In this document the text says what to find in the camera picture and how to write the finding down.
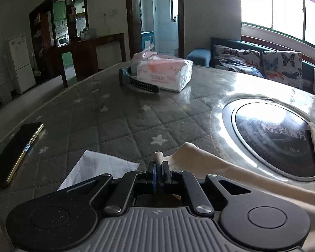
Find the door frame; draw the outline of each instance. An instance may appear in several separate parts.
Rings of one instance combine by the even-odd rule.
[[[126,0],[128,40],[131,58],[142,51],[140,0]],[[178,49],[179,57],[184,58],[184,1],[178,0]]]

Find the metal rim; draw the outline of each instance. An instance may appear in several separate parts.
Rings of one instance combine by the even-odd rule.
[[[280,105],[280,104],[277,104],[277,103],[270,103],[270,102],[267,102],[267,101],[261,101],[261,100],[256,100],[256,101],[253,101],[253,102],[249,102],[249,103],[244,103],[242,105],[238,105],[237,107],[234,108],[233,112],[232,112],[232,115],[231,115],[231,123],[232,123],[232,127],[234,129],[234,132],[236,133],[238,139],[242,142],[242,144],[244,145],[244,147],[254,156],[256,157],[261,163],[263,163],[264,165],[266,165],[267,167],[269,167],[270,169],[274,170],[275,172],[281,174],[282,176],[285,176],[287,178],[290,178],[292,180],[297,180],[297,181],[301,181],[301,182],[311,182],[311,181],[315,181],[315,176],[312,176],[312,177],[300,177],[300,176],[295,176],[295,175],[292,175],[290,173],[287,173],[285,171],[282,171],[281,169],[278,169],[276,166],[273,166],[272,164],[268,163],[265,159],[263,159],[259,154],[257,154],[248,144],[247,142],[244,140],[244,138],[242,137],[241,133],[239,132],[238,128],[237,128],[237,124],[236,124],[236,114],[238,112],[238,110],[240,108],[242,108],[243,106],[247,105],[247,104],[251,104],[251,103],[265,103],[265,104],[270,104],[270,105],[274,105],[274,106],[277,106],[277,107],[280,107],[280,108],[283,108],[293,114],[295,114],[296,116],[298,116],[299,118],[301,118],[304,122],[306,122],[306,120],[301,116],[299,115],[298,113],[296,113],[295,111],[283,106],[283,105]]]

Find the gray gripper base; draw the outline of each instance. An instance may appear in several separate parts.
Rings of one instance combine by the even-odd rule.
[[[209,218],[185,207],[131,207],[117,218],[102,220],[96,231],[68,252],[245,252],[230,243]],[[302,252],[294,249],[291,252]]]

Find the sofa backrest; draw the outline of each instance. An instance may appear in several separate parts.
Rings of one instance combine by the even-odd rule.
[[[221,39],[221,38],[212,37],[211,38],[211,46],[210,46],[212,60],[210,62],[210,67],[214,67],[213,45],[223,45],[223,46],[231,47],[233,49],[252,49],[252,50],[256,50],[260,53],[262,53],[264,51],[275,50],[275,49],[268,48],[268,47],[265,47],[262,45],[257,45],[255,43],[248,43],[248,42],[243,42],[243,41],[233,41],[233,40],[229,40],[229,39]],[[260,64],[263,65],[262,57],[260,59]],[[315,65],[311,64],[308,61],[302,60],[302,76],[303,76],[304,80],[314,82],[314,68],[315,68]]]

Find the refrigerator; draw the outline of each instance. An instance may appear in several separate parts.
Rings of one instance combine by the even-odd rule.
[[[22,94],[36,84],[30,64],[25,34],[9,40],[8,44],[12,82],[16,92]]]

